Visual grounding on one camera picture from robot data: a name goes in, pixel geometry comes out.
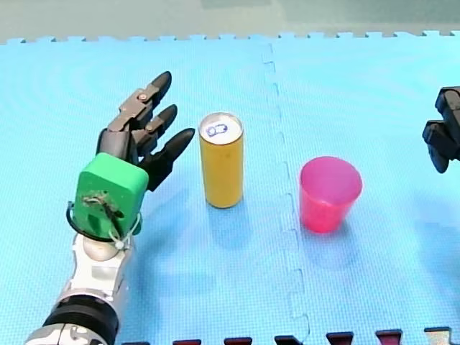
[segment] can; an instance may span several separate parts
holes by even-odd
[[[233,114],[209,114],[199,127],[206,201],[235,206],[243,197],[243,125]]]

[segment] robotic hand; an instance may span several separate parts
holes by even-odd
[[[144,194],[171,173],[195,134],[194,129],[184,129],[162,150],[151,153],[178,112],[172,105],[152,115],[170,85],[171,74],[165,72],[135,91],[100,133],[96,156],[80,173],[75,202],[66,213],[77,232],[75,271],[42,328],[25,345],[114,345],[127,299],[125,271],[142,225]]]
[[[431,161],[439,173],[444,173],[451,160],[460,160],[460,87],[442,88],[436,108],[443,121],[430,120],[423,130]]]

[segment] red cup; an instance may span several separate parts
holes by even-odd
[[[300,173],[300,222],[316,233],[337,230],[362,191],[362,179],[350,163],[318,157]]]

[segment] green block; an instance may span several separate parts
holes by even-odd
[[[123,236],[137,220],[149,182],[141,168],[106,153],[97,154],[80,173],[73,220],[84,232],[109,239],[116,231],[100,203],[116,213]],[[140,231],[140,222],[134,234]]]

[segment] blue foam mat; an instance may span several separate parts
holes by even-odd
[[[439,88],[459,83],[459,37],[339,36],[0,45],[0,143],[12,148],[0,155],[0,344],[21,344],[49,313],[72,271],[64,211],[78,173],[117,106],[164,70],[162,105],[180,109],[166,139],[212,111],[244,122],[245,196],[206,205],[194,140],[143,205],[119,344],[327,344],[351,331],[358,345],[400,328],[419,345],[437,326],[460,340],[459,168],[438,175],[421,139]],[[365,184],[330,237],[297,220],[298,171],[318,155],[349,160]]]

